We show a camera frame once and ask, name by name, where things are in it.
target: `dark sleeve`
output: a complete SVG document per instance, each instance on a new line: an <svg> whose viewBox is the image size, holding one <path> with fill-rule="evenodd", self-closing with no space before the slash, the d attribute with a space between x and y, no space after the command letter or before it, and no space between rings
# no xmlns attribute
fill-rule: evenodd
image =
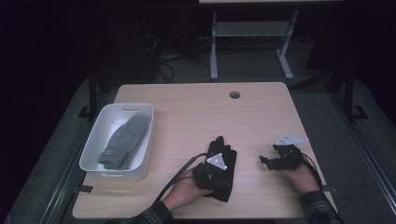
<svg viewBox="0 0 396 224"><path fill-rule="evenodd" d="M172 213L169 209L163 204L163 202L158 201L153 204L150 208L143 211L136 217L132 217L125 222L124 224L160 224L165 221L171 219Z"/></svg>
<svg viewBox="0 0 396 224"><path fill-rule="evenodd" d="M345 224L322 191L303 194L300 204L310 224Z"/></svg>

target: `floor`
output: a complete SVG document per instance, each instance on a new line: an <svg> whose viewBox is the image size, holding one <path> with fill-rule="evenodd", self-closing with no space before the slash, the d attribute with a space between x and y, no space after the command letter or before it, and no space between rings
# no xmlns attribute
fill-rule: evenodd
<svg viewBox="0 0 396 224"><path fill-rule="evenodd" d="M287 59L295 75L293 80L284 78L276 59L275 48L281 40L263 39L260 46L245 45L241 48L240 43L248 41L239 40L233 51L221 50L220 44L219 79L216 82L280 81L291 87L320 72L305 70L312 48L310 40L293 40L290 43ZM229 45L225 39L222 43ZM166 52L162 56L165 60L177 54L179 52ZM164 62L166 65L159 65L161 73L151 83L210 82L208 62L208 50L194 57L179 57ZM330 77L324 77L303 89L290 90L290 94L332 190L338 213L346 223L396 223L395 211L389 205L391 199L384 194L387 191L384 186L396 186L395 128L376 105L370 91L358 80L355 80L354 105L361 105L368 119L349 122L340 106L343 89L337 93L328 93L325 89ZM98 92L99 107L111 104L117 90ZM81 108L88 104L86 80L67 107L6 223L105 222L72 216L76 188L85 175L79 169L78 159L94 123L94 120L78 117ZM372 157L379 164L383 178L378 178L378 168L370 160ZM303 219L280 219L276 223L307 222Z"/></svg>

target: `dark background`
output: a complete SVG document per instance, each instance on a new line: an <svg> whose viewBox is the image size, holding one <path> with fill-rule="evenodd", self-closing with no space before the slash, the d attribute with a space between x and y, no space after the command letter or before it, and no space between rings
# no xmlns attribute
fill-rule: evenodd
<svg viewBox="0 0 396 224"><path fill-rule="evenodd" d="M97 75L101 91L121 83L147 83L155 75L155 54L147 53L144 34L156 33L168 47L181 46L192 52L196 36L210 35L210 28L206 29L210 27L207 11L149 14L145 10L116 10L107 14L84 8L98 6L98 2L79 5L64 0L0 1L0 222L73 93L89 74ZM293 38L311 36L317 40L308 69L347 64L355 77L370 88L393 124L395 9L394 3L386 1L347 1L326 13L310 7L301 11L293 34Z"/></svg>

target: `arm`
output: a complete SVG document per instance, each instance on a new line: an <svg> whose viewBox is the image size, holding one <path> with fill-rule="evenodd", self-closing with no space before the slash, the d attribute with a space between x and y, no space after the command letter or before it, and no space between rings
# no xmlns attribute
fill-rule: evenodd
<svg viewBox="0 0 396 224"><path fill-rule="evenodd" d="M192 178L192 171L185 171L179 180L171 188L169 194L161 201L156 202L151 207L143 211L136 217L129 219L125 224L158 224L171 219L172 212L179 207L192 203L199 196L209 194L212 190L200 189L195 185Z"/></svg>
<svg viewBox="0 0 396 224"><path fill-rule="evenodd" d="M310 224L345 223L320 191L317 180L306 166L302 165L295 170L284 170L280 173L302 194L300 204Z"/></svg>

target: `white triangular marker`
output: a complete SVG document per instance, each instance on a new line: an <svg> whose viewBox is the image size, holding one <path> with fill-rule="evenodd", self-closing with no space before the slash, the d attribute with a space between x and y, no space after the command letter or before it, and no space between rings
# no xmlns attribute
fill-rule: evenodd
<svg viewBox="0 0 396 224"><path fill-rule="evenodd" d="M206 161L216 167L219 167L221 170L227 170L227 166L225 165L224 160L222 158L222 153L214 155L206 159Z"/></svg>
<svg viewBox="0 0 396 224"><path fill-rule="evenodd" d="M296 136L296 135L285 134L285 135L283 135L283 137L281 137L279 140L277 140L275 142L275 145L276 146L288 146L291 144L300 143L300 142L304 142L304 141L308 141L308 137L301 137L301 136Z"/></svg>

